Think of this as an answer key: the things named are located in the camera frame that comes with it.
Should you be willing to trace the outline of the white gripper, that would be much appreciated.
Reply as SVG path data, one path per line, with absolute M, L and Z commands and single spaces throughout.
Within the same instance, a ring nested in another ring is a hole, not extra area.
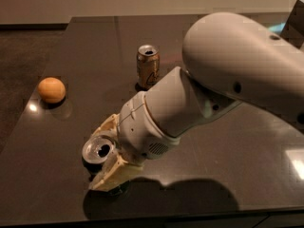
M 159 159 L 180 143 L 180 138 L 170 137 L 155 124 L 144 91 L 125 103 L 119 115 L 112 114 L 92 133 L 92 137 L 99 135 L 113 139 L 118 136 L 122 153 L 111 155 L 89 185 L 90 190 L 103 192 L 133 180 L 143 171 L 140 163 Z

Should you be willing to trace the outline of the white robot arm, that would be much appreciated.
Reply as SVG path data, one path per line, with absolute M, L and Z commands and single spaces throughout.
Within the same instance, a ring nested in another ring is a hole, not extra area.
M 90 189 L 107 192 L 136 178 L 145 160 L 178 145 L 188 129 L 242 102 L 303 128 L 304 53 L 259 23 L 227 12 L 207 15 L 187 31 L 182 60 L 96 129 L 114 148 Z

